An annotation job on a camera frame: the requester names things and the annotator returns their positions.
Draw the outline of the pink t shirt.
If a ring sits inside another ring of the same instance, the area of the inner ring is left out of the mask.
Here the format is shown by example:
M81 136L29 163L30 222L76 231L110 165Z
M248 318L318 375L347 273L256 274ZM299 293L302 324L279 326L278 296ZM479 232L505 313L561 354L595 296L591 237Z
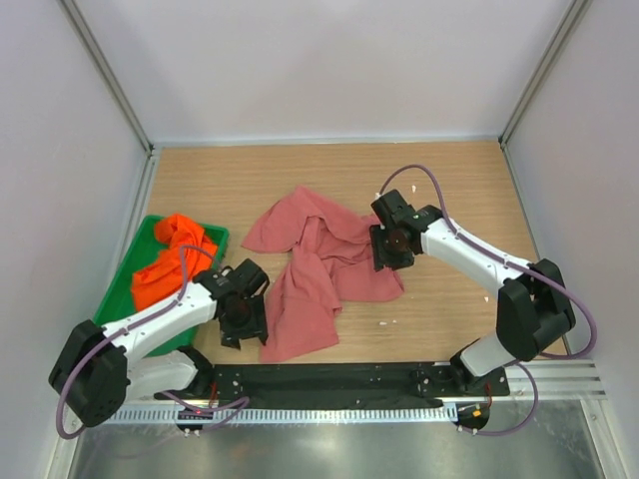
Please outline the pink t shirt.
M360 216L306 187L261 215L242 246L256 253L286 253L290 260L266 297L268 339L263 363L280 363L338 344L335 319L346 301L388 302L404 286L390 270L376 271L369 229Z

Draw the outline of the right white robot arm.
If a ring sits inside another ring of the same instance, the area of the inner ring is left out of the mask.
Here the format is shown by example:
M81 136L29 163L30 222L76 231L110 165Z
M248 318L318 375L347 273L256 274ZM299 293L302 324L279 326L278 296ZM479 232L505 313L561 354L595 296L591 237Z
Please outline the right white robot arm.
M505 253L434 206L416 210L378 199L371 208L380 221L369 229L376 271L412 266L417 255L425 254L462 272L497 300L494 329L450 358L449 380L458 393L475 393L491 373L534 359L574 327L576 318L552 261L531 263Z

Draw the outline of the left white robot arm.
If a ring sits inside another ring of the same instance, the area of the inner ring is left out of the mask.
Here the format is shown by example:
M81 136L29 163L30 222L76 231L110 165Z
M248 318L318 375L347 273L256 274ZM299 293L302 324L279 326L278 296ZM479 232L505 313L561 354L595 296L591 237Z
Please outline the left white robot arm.
M210 320L221 343L239 348L244 339L268 338L264 294L268 275L247 259L237 267L204 270L156 304L100 326L91 320L70 332L49 375L59 395L56 429L65 438L64 415L74 413L83 428L98 426L131 400L162 395L175 401L212 392L215 368L186 345L154 355L179 334Z

